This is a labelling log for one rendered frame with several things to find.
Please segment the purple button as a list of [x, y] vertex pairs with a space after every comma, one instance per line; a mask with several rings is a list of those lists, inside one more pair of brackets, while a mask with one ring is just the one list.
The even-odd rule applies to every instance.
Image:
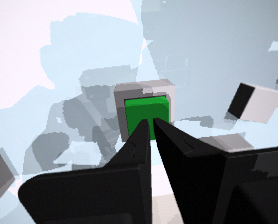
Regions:
[[249, 142], [246, 141], [239, 134], [205, 137], [198, 139], [212, 145], [213, 147], [230, 153], [254, 149], [254, 146], [250, 145]]

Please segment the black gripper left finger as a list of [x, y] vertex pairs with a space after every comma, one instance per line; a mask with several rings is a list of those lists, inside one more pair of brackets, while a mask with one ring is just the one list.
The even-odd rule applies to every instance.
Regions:
[[153, 224], [148, 120], [103, 167], [38, 174], [19, 186], [18, 198], [36, 224], [120, 213]]

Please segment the green button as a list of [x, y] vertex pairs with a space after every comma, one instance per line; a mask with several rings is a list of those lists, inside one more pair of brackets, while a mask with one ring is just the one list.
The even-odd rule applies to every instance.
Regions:
[[114, 98], [122, 142], [126, 142], [142, 119], [147, 119], [150, 140], [156, 140], [153, 118], [174, 126], [175, 85], [168, 79], [118, 83]]

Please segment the red button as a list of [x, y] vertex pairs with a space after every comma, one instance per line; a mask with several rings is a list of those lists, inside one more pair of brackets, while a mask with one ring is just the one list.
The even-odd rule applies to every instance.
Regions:
[[15, 181], [16, 178], [0, 155], [0, 199]]

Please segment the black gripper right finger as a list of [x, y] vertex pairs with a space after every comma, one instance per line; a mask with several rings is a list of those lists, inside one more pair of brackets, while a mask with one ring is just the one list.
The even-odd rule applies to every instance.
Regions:
[[278, 178], [278, 146], [225, 152], [153, 118], [183, 224], [223, 224], [236, 185]]

